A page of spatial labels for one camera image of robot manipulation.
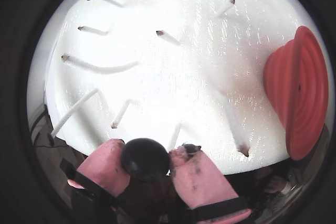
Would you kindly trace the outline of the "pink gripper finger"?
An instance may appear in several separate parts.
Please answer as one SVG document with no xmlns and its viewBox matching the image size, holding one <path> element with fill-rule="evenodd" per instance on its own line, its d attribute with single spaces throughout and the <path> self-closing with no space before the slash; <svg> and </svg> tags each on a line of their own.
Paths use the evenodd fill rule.
<svg viewBox="0 0 336 224">
<path fill-rule="evenodd" d="M 183 223 L 252 223 L 251 209 L 201 150 L 186 144 L 169 151 L 171 179 L 189 210 Z"/>
<path fill-rule="evenodd" d="M 71 186 L 71 206 L 84 223 L 118 223 L 117 197 L 130 182 L 121 165 L 125 142 L 112 138 L 93 151 L 78 168 L 63 158 L 60 169 Z"/>
</svg>

